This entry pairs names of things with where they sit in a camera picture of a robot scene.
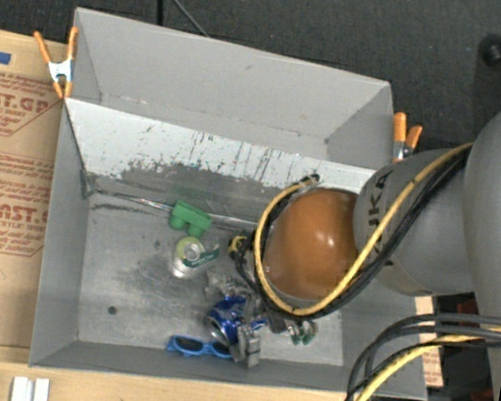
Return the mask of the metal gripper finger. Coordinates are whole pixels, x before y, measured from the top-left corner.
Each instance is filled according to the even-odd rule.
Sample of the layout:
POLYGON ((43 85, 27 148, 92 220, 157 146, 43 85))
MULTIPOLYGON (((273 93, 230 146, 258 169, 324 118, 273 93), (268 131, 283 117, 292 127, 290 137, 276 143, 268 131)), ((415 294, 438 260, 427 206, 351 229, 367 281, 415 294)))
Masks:
POLYGON ((242 362, 249 369, 255 367, 261 358, 261 341, 261 333, 250 326, 237 328, 237 339, 232 349, 233 360, 242 362))

